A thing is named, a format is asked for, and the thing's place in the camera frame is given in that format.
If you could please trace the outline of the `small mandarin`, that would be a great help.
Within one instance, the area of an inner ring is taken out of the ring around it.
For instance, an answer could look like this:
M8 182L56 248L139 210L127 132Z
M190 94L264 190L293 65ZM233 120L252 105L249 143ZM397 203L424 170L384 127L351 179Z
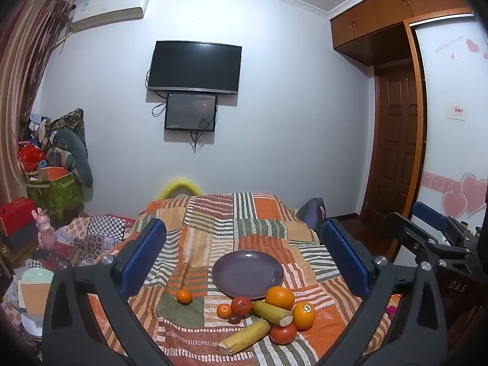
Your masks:
M186 289L179 289L176 293L176 300L180 304L188 305L193 301L193 296L190 291Z
M231 305L222 303L217 306L217 316L221 319L228 319L232 314Z

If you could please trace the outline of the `large orange with sticker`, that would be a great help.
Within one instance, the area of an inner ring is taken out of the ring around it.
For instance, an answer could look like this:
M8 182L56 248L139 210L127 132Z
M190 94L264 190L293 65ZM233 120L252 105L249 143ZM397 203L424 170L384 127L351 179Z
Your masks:
M309 330L314 325L316 311L311 302L296 302L292 314L293 324L299 331Z

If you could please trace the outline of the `red tomato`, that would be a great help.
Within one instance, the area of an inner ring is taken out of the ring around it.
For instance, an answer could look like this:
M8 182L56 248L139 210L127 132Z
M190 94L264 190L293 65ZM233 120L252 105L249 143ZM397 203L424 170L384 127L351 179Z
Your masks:
M285 327L273 325L270 331L270 338L276 345L288 345L294 341L297 332L297 328L293 323Z
M231 312L234 316L247 317L253 312L253 302L248 297L236 296L231 301Z

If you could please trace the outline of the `large orange plain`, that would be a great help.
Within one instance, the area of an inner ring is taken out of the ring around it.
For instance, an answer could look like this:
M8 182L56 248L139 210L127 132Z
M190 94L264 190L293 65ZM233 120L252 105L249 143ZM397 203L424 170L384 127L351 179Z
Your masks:
M288 288L274 286L266 292L265 301L270 305L291 311L295 297L294 293Z

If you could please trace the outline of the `sugarcane piece front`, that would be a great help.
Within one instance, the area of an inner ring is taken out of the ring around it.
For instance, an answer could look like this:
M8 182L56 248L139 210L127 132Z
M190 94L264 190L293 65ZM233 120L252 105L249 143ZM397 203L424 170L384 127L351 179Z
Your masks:
M267 336L270 331L271 325L267 320L256 320L251 325L218 343L217 350L222 354L232 356L248 349Z

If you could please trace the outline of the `brown wooden door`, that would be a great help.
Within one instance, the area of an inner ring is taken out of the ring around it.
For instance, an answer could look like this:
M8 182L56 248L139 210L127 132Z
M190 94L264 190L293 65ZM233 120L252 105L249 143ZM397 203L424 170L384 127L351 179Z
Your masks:
M375 69L375 134L361 219L380 230L391 212L401 213L414 170L417 93L414 66Z

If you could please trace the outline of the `checkered patchwork cloth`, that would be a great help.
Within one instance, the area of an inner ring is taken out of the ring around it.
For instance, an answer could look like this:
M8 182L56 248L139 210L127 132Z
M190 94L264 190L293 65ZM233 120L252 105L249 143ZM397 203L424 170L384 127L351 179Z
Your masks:
M62 261L73 266L95 264L129 235L134 223L133 219L110 214L76 217L54 231L54 248L39 246L28 265L54 271Z

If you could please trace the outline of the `pink plush rabbit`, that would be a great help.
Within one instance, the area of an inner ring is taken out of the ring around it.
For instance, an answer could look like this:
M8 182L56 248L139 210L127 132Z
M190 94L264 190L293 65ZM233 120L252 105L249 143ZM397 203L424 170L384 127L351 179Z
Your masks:
M50 217L40 207L32 210L31 214L38 230L39 246L48 252L53 251L56 248L56 236L55 230L50 224Z

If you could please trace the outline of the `green patterned storage box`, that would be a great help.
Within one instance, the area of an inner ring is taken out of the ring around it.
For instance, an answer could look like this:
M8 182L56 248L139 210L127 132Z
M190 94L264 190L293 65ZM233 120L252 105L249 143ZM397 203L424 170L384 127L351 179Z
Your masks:
M74 173L56 180L26 181L27 196L45 211L51 220L62 222L75 217L84 208L84 197Z

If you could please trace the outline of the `blue bag behind bed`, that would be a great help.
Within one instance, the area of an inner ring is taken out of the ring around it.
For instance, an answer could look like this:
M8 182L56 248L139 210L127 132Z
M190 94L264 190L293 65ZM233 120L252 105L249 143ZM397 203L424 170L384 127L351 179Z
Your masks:
M300 219L318 237L323 234L323 225L327 220L325 204L322 197L314 197L308 200L297 212Z

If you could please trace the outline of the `yellow curved pillow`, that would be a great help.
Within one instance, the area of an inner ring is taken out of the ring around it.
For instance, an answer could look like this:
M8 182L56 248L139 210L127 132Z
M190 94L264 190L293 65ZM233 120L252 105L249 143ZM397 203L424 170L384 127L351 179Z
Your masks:
M157 200L171 198L173 195L184 192L192 196L201 196L203 191L187 178L177 178L169 182L160 192Z

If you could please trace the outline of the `red gift box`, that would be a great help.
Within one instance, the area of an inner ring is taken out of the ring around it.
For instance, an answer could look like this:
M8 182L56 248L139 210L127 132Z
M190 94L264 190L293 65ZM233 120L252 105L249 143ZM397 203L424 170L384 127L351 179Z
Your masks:
M35 203L26 197L19 197L1 206L1 233L5 236L11 236L22 227L33 222L34 217L31 212L34 209Z

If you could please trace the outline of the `striped patchwork bedspread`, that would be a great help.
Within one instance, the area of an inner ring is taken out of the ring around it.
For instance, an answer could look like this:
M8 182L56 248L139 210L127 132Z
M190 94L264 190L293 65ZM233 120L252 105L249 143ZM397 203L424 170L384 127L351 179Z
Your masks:
M128 303L155 345L175 365L313 365L325 355L361 305L351 293L318 232L276 196L234 192L168 198L150 203L129 222L93 216L86 234L98 254L116 254L153 219L164 222L166 241L142 287ZM241 255L246 250L272 257L270 270ZM269 337L234 355L217 350L226 337L251 325L255 316L232 323L217 313L231 294L214 275L222 257L238 259L224 269L241 296L279 286L316 312L313 326L287 345Z

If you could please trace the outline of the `wooden overhead cabinet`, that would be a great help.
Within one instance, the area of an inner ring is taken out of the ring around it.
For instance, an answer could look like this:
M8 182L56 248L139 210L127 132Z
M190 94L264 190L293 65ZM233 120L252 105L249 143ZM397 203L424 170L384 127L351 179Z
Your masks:
M450 9L467 9L465 0L365 0L331 19L337 52L366 66L409 59L404 21Z

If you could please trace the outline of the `striped pink curtain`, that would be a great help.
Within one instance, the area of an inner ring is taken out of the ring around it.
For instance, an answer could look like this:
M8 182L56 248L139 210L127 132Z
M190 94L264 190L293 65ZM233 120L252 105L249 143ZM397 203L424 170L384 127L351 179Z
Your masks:
M74 0L22 0L1 26L1 204L26 195L18 141Z

